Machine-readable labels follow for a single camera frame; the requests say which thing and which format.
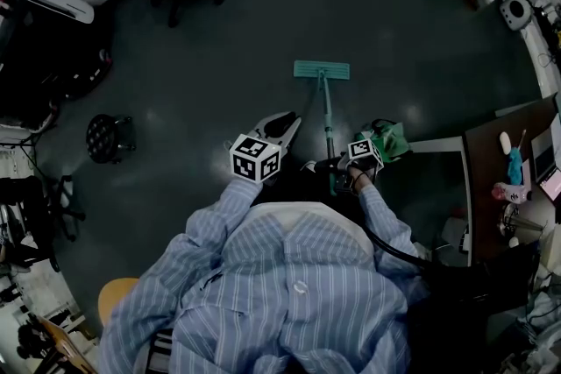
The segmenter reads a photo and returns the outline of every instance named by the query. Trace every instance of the white device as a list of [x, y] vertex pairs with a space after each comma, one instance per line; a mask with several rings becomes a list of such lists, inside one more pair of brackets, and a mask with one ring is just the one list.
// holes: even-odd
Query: white device
[[27, 2], [84, 24], [94, 22], [93, 7], [83, 0], [27, 0]]
[[532, 6], [527, 0], [505, 0], [501, 5], [501, 14], [510, 30], [516, 32], [532, 19]]
[[260, 184], [281, 170], [281, 153], [279, 145], [240, 134], [230, 148], [231, 174]]
[[505, 156], [508, 156], [512, 150], [512, 145], [510, 144], [510, 137], [505, 131], [499, 135], [499, 141], [501, 142], [502, 152]]

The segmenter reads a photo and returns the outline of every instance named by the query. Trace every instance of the teal mop head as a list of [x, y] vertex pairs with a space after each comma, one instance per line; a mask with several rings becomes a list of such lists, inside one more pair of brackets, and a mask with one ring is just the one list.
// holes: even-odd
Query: teal mop head
[[296, 78], [323, 77], [330, 80], [349, 80], [351, 65], [342, 62], [295, 61]]

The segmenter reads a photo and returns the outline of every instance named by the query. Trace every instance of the pink object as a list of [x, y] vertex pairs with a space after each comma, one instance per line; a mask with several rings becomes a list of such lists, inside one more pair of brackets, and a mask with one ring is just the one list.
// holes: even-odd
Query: pink object
[[504, 182], [497, 182], [493, 186], [491, 195], [495, 200], [506, 200], [514, 204], [522, 204], [526, 200], [532, 199], [532, 193], [525, 186], [511, 186]]

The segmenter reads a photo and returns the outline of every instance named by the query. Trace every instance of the dark floor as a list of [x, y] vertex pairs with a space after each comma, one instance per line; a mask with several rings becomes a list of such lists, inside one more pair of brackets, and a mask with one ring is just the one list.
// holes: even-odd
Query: dark floor
[[[474, 13], [464, 0], [226, 0], [219, 8], [202, 0], [183, 10], [174, 30], [168, 6], [118, 5], [109, 76], [64, 105], [58, 127], [39, 143], [40, 166], [74, 175], [88, 215], [78, 240], [57, 242], [57, 251], [94, 324], [102, 286], [140, 275], [187, 217], [218, 197], [229, 172], [224, 140], [292, 109], [304, 117], [295, 156], [324, 158], [316, 83], [293, 78], [294, 60], [351, 63], [351, 80], [331, 86], [339, 151], [377, 117], [403, 121], [409, 140], [435, 138], [540, 95], [522, 38], [493, 5]], [[134, 117], [138, 150], [119, 166], [95, 165], [86, 153], [86, 127], [98, 113]], [[417, 236], [465, 201], [461, 174], [440, 180], [450, 171], [434, 164], [380, 175], [388, 202]]]

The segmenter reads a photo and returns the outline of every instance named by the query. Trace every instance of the blue striped shirt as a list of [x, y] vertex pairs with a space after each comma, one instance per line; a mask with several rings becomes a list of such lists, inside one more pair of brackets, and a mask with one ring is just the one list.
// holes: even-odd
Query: blue striped shirt
[[[369, 256], [314, 213], [290, 231], [264, 214], [232, 235], [259, 191], [234, 180], [188, 219], [113, 311], [102, 373], [132, 372], [140, 348], [162, 328], [173, 328], [173, 373], [283, 372], [290, 357], [307, 372], [407, 370], [408, 301], [423, 294], [415, 267], [379, 249]], [[360, 203], [371, 230], [416, 255], [410, 228], [374, 186]]]

